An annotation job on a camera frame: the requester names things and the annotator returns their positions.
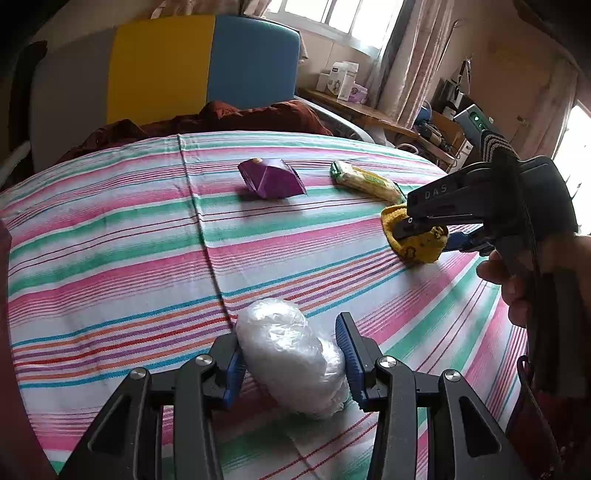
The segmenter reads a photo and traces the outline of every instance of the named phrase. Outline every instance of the purple snack bag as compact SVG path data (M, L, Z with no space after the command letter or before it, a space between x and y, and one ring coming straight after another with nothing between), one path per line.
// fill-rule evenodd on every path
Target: purple snack bag
M307 194L296 171L280 158L251 158L238 165L251 192L264 199Z

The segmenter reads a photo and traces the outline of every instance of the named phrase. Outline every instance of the window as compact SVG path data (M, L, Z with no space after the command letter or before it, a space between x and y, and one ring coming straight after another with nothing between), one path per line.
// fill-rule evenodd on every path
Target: window
M591 233L591 117L579 105L569 115L554 163L573 200L579 232Z
M272 0L265 17L376 57L403 0Z

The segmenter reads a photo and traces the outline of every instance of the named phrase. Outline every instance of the crumpled plastic wrap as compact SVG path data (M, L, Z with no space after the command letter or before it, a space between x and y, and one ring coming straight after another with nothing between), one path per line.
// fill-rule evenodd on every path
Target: crumpled plastic wrap
M319 337L294 303L253 302L238 314L236 334L246 367L279 404L318 418L343 409L349 397L343 352Z

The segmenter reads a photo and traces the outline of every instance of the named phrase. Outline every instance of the striped bedsheet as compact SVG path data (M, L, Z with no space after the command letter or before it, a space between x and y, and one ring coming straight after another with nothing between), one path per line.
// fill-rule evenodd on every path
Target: striped bedsheet
M307 196L267 201L236 169L283 158ZM525 334L507 320L477 255L410 268L379 220L385 203L333 185L344 159L406 192L443 173L410 153L315 135L218 132L152 139L46 170L0 195L12 234L9 328L31 424L55 469L133 366L177 368L206 352L240 309L296 302L334 333L349 311L382 351L423 372L455 368L504 426ZM164 476L173 478L171 410ZM327 421L279 408L247 374L215 418L226 479L365 478L376 414L354 402ZM418 478L426 477L419 411Z

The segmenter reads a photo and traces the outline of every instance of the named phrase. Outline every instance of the yellow headboard panel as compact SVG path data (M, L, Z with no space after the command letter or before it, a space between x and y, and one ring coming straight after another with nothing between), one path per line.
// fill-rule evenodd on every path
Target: yellow headboard panel
M107 123L144 125L196 113L205 105L215 17L144 20L117 29L107 93Z

